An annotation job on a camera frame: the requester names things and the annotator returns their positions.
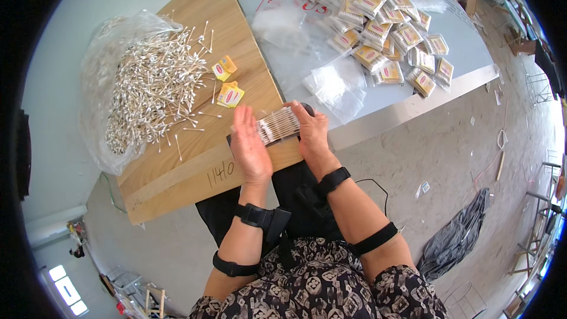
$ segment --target patterned blouse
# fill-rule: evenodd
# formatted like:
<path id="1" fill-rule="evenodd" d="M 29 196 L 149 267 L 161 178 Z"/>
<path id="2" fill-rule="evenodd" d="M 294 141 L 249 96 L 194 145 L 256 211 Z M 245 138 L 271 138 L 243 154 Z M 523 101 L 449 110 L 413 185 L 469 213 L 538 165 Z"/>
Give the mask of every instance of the patterned blouse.
<path id="1" fill-rule="evenodd" d="M 300 238 L 290 247 L 291 271 L 275 248 L 262 259 L 257 280 L 224 301 L 202 297 L 188 318 L 447 318 L 433 285 L 411 267 L 389 267 L 369 285 L 344 241 Z"/>

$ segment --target black garbage bag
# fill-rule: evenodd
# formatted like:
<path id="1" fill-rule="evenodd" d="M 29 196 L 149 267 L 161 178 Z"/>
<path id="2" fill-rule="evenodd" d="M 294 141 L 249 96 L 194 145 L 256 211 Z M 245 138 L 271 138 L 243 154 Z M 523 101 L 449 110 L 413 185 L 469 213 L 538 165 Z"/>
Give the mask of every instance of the black garbage bag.
<path id="1" fill-rule="evenodd" d="M 467 207 L 429 239 L 417 264 L 427 281 L 441 277 L 472 251 L 488 207 L 489 190 L 483 188 Z"/>

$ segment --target metal strip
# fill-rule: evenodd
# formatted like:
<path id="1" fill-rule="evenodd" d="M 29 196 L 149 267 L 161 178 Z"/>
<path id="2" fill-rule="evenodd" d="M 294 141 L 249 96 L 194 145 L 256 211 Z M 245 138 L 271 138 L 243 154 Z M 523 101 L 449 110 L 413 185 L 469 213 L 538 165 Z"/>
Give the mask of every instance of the metal strip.
<path id="1" fill-rule="evenodd" d="M 328 133 L 332 149 L 339 151 L 350 147 L 433 110 L 497 78 L 497 71 L 498 68 L 495 64 L 478 68 L 453 79 L 450 93 L 441 88 L 436 88 L 427 99 L 420 95 L 413 95 L 403 101 L 393 103 L 381 110 L 334 128 Z"/>

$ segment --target green wire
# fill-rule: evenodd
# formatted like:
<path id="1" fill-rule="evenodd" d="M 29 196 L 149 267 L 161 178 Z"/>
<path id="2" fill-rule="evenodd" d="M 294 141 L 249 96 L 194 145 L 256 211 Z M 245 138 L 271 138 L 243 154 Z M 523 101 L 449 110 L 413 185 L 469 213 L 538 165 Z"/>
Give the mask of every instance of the green wire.
<path id="1" fill-rule="evenodd" d="M 99 181 L 101 181 L 101 177 L 104 176 L 106 178 L 106 180 L 108 181 L 108 191 L 110 191 L 110 202 L 112 202 L 112 205 L 114 207 L 116 207 L 117 210 L 119 210 L 120 212 L 124 213 L 124 214 L 128 214 L 128 212 L 124 211 L 123 209 L 121 209 L 120 207 L 118 207 L 116 205 L 116 203 L 114 203 L 114 196 L 112 195 L 112 188 L 110 187 L 110 180 L 108 179 L 108 176 L 106 176 L 105 173 L 100 173 L 99 176 Z"/>

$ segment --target black pants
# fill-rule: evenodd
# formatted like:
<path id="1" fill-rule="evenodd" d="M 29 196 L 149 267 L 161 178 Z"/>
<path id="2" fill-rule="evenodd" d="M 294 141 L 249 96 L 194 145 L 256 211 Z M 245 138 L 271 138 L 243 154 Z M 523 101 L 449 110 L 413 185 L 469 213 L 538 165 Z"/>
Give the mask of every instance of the black pants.
<path id="1" fill-rule="evenodd" d="M 272 183 L 280 207 L 291 212 L 291 218 L 285 230 L 289 239 L 315 236 L 328 240 L 343 240 L 332 213 L 324 217 L 315 216 L 312 209 L 309 209 L 309 206 L 302 202 L 296 193 L 296 190 L 302 185 L 317 185 L 317 179 L 305 161 L 275 172 L 272 176 Z M 229 231 L 239 197 L 240 187 L 195 204 L 217 246 L 221 245 L 224 236 Z"/>

